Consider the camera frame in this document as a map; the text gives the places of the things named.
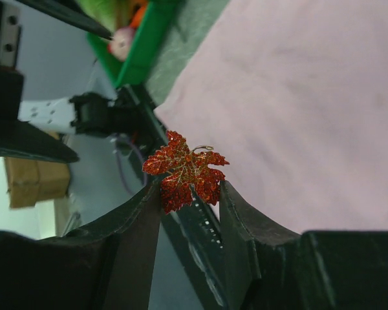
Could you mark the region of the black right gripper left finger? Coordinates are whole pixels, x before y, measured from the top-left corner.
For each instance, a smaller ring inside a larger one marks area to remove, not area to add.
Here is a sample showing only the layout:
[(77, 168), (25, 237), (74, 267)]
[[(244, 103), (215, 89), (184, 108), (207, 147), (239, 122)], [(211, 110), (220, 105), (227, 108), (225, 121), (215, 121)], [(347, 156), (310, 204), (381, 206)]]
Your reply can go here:
[(62, 237), (0, 231), (0, 309), (147, 309), (160, 184)]

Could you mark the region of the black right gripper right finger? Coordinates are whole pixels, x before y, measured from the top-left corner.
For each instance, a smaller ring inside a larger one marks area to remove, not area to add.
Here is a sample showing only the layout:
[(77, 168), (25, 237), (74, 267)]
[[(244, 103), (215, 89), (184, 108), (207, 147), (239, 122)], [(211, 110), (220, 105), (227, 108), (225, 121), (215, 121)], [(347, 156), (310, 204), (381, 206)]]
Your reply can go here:
[(388, 231), (297, 234), (221, 183), (230, 309), (388, 309)]

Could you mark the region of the red maple leaf brooch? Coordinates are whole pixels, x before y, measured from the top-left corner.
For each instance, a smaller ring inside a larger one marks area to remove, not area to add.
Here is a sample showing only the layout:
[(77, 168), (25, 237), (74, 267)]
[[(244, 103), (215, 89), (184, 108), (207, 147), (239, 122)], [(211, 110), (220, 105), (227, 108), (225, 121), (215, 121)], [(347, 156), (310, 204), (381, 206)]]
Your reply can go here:
[(225, 175), (210, 165), (225, 166), (229, 162), (208, 145), (191, 150), (186, 138), (176, 131), (167, 130), (166, 136), (167, 145), (150, 155), (142, 166), (149, 175), (166, 176), (160, 184), (164, 212), (169, 214), (191, 205), (194, 194), (203, 202), (216, 205), (220, 198), (220, 182), (225, 180)]

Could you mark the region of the pink t-shirt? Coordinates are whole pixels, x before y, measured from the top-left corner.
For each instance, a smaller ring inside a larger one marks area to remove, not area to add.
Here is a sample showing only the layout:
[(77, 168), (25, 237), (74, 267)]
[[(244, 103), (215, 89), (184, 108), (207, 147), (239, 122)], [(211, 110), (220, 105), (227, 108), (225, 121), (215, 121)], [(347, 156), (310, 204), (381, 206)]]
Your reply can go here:
[(230, 1), (155, 113), (290, 230), (388, 230), (388, 1)]

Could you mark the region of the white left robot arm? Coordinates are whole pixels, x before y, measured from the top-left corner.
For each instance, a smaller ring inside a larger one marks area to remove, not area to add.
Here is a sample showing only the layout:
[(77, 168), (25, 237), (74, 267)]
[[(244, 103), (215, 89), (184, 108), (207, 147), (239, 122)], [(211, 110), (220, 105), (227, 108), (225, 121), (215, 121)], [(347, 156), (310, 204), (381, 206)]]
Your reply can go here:
[(115, 99), (96, 92), (24, 100), (25, 77), (17, 69), (23, 28), (20, 9), (0, 1), (0, 157), (74, 163), (77, 153), (51, 132), (112, 138), (116, 150), (130, 149), (140, 160), (153, 145), (143, 110), (131, 91)]

